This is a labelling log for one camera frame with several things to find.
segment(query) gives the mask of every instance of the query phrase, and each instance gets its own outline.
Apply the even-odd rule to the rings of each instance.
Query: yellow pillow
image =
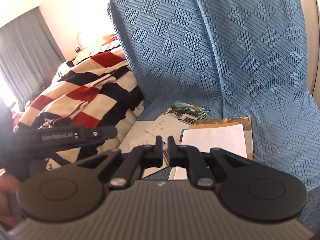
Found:
[[[81,61],[84,58],[86,58],[88,55],[90,55],[92,52],[95,52],[96,50],[100,49],[100,46],[102,46],[105,42],[107,42],[114,35],[115,34],[110,34],[110,35],[103,36],[100,39],[96,40],[90,46],[86,47],[83,51],[81,51],[76,56],[75,61]]]

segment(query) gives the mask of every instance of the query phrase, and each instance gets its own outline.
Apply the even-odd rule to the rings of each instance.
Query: curtain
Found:
[[[0,28],[0,74],[20,109],[64,61],[38,7]]]

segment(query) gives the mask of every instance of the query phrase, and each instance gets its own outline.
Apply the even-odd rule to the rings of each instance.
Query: blanket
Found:
[[[110,0],[108,13],[146,99],[208,119],[251,116],[254,160],[320,185],[320,111],[306,87],[300,0]]]
[[[32,102],[15,127],[15,132],[76,124],[117,128],[118,136],[101,145],[53,153],[47,169],[117,148],[142,113],[140,88],[123,51],[114,48],[75,63]]]

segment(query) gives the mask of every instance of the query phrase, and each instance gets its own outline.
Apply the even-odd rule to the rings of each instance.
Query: hand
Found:
[[[13,220],[8,194],[16,195],[21,182],[10,174],[0,176],[0,220],[9,226],[15,226]]]

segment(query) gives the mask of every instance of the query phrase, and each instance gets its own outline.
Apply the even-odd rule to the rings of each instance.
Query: circular black disc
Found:
[[[244,218],[276,222],[298,216],[307,191],[297,178],[262,165],[239,167],[220,188],[226,207]]]
[[[79,219],[95,210],[104,192],[94,170],[69,167],[48,171],[25,181],[17,197],[22,210],[44,222]]]

